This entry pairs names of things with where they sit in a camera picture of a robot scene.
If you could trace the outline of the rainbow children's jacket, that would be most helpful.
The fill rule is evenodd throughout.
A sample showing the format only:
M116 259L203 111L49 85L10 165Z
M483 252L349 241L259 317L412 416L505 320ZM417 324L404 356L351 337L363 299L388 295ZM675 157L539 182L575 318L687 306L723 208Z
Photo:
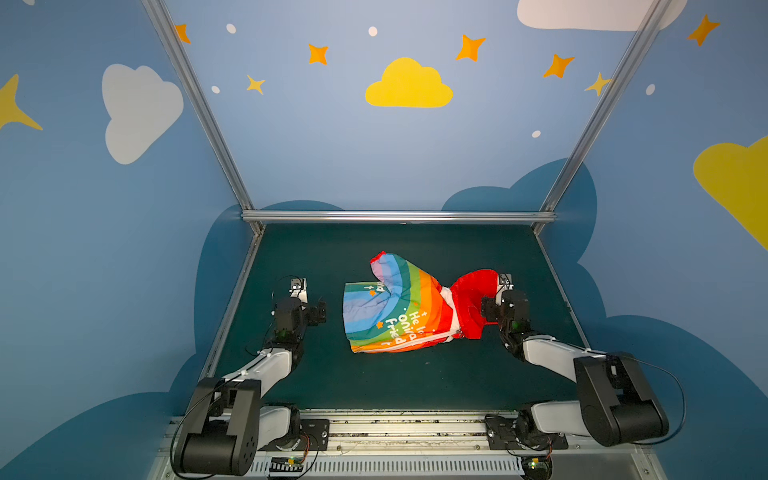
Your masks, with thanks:
M498 272L483 269L444 286L404 258L382 252L370 262L373 282L344 286L343 325L354 353L400 353L457 339L479 340L493 325L481 315L496 298Z

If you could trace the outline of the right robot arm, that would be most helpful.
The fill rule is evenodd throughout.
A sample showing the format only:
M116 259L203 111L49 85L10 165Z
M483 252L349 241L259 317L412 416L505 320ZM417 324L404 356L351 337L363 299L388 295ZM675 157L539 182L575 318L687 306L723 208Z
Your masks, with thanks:
M513 424L515 442L541 450L560 435L590 437L603 447L655 444L669 433L668 417L642 364L629 353L599 353L531 328L526 295L504 290L481 300L481 316L499 327L505 349L576 385L575 401L528 405Z

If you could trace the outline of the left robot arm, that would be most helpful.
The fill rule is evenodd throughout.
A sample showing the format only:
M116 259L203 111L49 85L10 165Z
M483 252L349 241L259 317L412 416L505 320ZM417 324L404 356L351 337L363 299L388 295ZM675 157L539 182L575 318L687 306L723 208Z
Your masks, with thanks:
M264 396L295 371L307 328L326 319L324 301L311 306L299 297L286 297L275 305L272 335L250 362L198 382L171 441L169 461L176 477L243 476L265 447L300 448L302 462L312 448L320 447L302 429L297 407L266 405Z

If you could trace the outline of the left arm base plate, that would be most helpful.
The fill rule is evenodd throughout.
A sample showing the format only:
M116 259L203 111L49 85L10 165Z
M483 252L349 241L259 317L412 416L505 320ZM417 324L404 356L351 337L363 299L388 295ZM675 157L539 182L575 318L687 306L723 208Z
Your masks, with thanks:
M304 452L326 451L330 440L330 421L328 419L301 420L300 426L292 426L289 432L261 447L267 452Z

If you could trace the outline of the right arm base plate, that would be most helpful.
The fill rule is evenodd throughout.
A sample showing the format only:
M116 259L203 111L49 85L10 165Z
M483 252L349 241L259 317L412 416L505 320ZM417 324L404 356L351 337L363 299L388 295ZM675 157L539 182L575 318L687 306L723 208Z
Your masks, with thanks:
M564 435L540 431L526 413L516 418L488 414L484 417L484 424L491 450L548 452L550 449L567 450L569 447Z

